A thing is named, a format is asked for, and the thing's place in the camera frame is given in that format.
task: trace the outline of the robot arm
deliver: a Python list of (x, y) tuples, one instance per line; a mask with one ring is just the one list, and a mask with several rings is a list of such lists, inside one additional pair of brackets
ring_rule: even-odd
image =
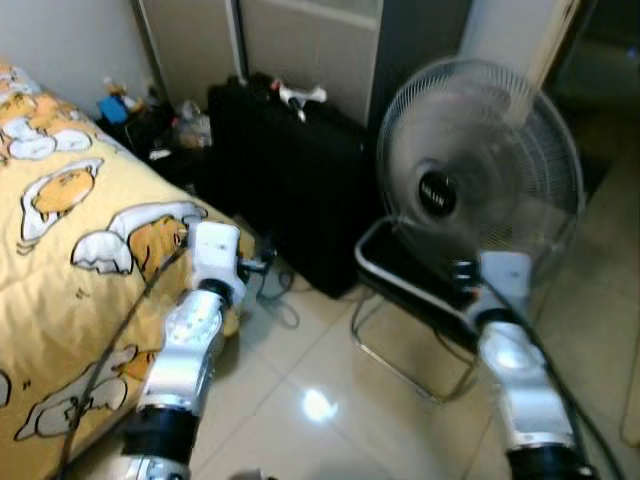
[[(515, 308), (526, 310), (530, 261), (510, 252), (485, 253), (482, 277)], [(545, 358), (492, 291), (480, 288), (467, 315), (479, 333), (480, 375), (494, 397), (503, 444), (515, 480), (596, 479), (578, 455), (566, 406)]]
[[(122, 454), (111, 465), (112, 480), (188, 480), (189, 461), (214, 358), (223, 347), (223, 318), (245, 294), (239, 269), (237, 227), (203, 222), (190, 226), (192, 290), (167, 316), (165, 344), (142, 388), (125, 433)], [(243, 478), (264, 478), (255, 472)]]

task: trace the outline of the yellow duvet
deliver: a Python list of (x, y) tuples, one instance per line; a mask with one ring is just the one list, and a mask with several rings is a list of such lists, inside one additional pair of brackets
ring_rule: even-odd
[[(230, 220), (7, 65), (0, 197), (0, 477), (41, 479), (57, 465), (94, 362), (187, 225)], [(241, 253), (252, 248), (243, 232)], [(163, 275), (100, 372), (76, 449), (135, 401), (188, 261)]]

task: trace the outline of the metal fan stand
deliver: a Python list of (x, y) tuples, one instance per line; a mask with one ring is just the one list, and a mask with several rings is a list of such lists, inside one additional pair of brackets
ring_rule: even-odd
[[(387, 268), (375, 263), (374, 261), (367, 259), (364, 250), (367, 243), (371, 240), (371, 238), (378, 232), (381, 228), (388, 224), (397, 224), (400, 219), (395, 216), (386, 216), (379, 219), (376, 223), (374, 223), (369, 230), (363, 235), (363, 237), (358, 241), (355, 248), (356, 260), (361, 268), (367, 271), (369, 274), (376, 276), (383, 281), (398, 287), (405, 291), (407, 294), (415, 296), (420, 300), (424, 300), (432, 304), (433, 306), (443, 310), (444, 312), (455, 316), (456, 318), (462, 320), (463, 314), (453, 308), (451, 305), (443, 301), (442, 299), (432, 295), (431, 293), (421, 289), (420, 287), (414, 285), (413, 283), (408, 282), (407, 280), (401, 278), (394, 272), (388, 270)], [(373, 346), (362, 338), (361, 330), (362, 328), (370, 322), (374, 318), (374, 313), (380, 309), (380, 307), (387, 301), (384, 297), (381, 298), (379, 303), (372, 308), (365, 315), (360, 315), (362, 312), (362, 307), (364, 306), (365, 301), (369, 298), (367, 293), (363, 294), (362, 299), (358, 303), (353, 316), (351, 318), (351, 337), (353, 338), (356, 345), (358, 345), (364, 352), (366, 352), (371, 358), (376, 360), (381, 365), (388, 368), (392, 373), (398, 376), (400, 379), (404, 380), (411, 387), (413, 387), (420, 395), (429, 399), (430, 401), (437, 404), (446, 404), (453, 400), (456, 400), (462, 397), (466, 392), (470, 390), (470, 388), (475, 384), (475, 379), (473, 377), (473, 373), (476, 367), (475, 358), (470, 360), (463, 359), (459, 354), (457, 354), (452, 347), (449, 347), (444, 340), (442, 341), (443, 346), (454, 356), (456, 359), (466, 364), (467, 367), (462, 373), (462, 375), (456, 381), (454, 387), (449, 392), (437, 392), (434, 388), (429, 385), (426, 385), (424, 382), (420, 382), (417, 378), (403, 372), (397, 365), (393, 362), (385, 358), (379, 351), (377, 351)]]
[[(584, 205), (577, 151), (552, 103), (526, 78), (478, 59), (428, 65), (398, 91), (380, 127), (377, 177), (391, 216), (356, 245), (363, 282), (472, 353), (478, 338), (462, 312), (473, 298), (459, 295), (445, 265), (516, 251), (539, 281)], [(427, 398), (445, 403), (465, 391), (473, 361), (453, 390), (436, 393), (365, 343), (368, 318), (357, 317), (356, 343)]]

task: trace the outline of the cartoon character print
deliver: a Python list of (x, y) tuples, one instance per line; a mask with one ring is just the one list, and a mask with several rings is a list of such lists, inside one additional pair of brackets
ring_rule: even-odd
[(8, 153), (19, 160), (42, 160), (53, 152), (88, 149), (89, 124), (70, 104), (49, 94), (12, 94), (0, 104), (2, 133), (9, 139)]
[[(89, 410), (107, 408), (116, 411), (120, 408), (128, 393), (128, 385), (123, 376), (132, 372), (134, 375), (129, 376), (144, 378), (154, 354), (155, 352), (138, 352), (135, 345), (113, 352), (100, 370), (82, 415)], [(53, 437), (68, 432), (78, 410), (80, 397), (96, 369), (96, 363), (91, 363), (70, 384), (35, 404), (24, 425), (16, 432), (15, 440), (26, 440), (34, 435)]]
[(11, 380), (0, 370), (0, 408), (6, 407), (11, 398)]
[(193, 202), (137, 205), (118, 213), (106, 230), (82, 237), (73, 248), (71, 263), (98, 273), (129, 275), (138, 267), (146, 282), (177, 249), (190, 223), (207, 211)]
[(42, 236), (91, 193), (101, 158), (69, 163), (39, 178), (22, 195), (22, 229), (18, 253), (30, 253)]
[(21, 68), (0, 65), (0, 103), (6, 101), (14, 93), (34, 94), (41, 91)]
[(9, 157), (9, 152), (7, 151), (7, 144), (4, 140), (4, 135), (0, 132), (0, 167), (5, 167), (7, 165), (7, 159)]

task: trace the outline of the black luggage case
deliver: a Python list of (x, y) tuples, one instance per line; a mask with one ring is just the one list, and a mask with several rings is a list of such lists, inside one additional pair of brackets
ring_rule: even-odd
[(272, 235), (293, 268), (338, 297), (356, 281), (355, 243), (379, 213), (372, 149), (362, 127), (326, 104), (307, 103), (302, 122), (271, 83), (256, 74), (209, 90), (215, 168), (224, 172), (210, 188), (220, 186), (228, 211)]

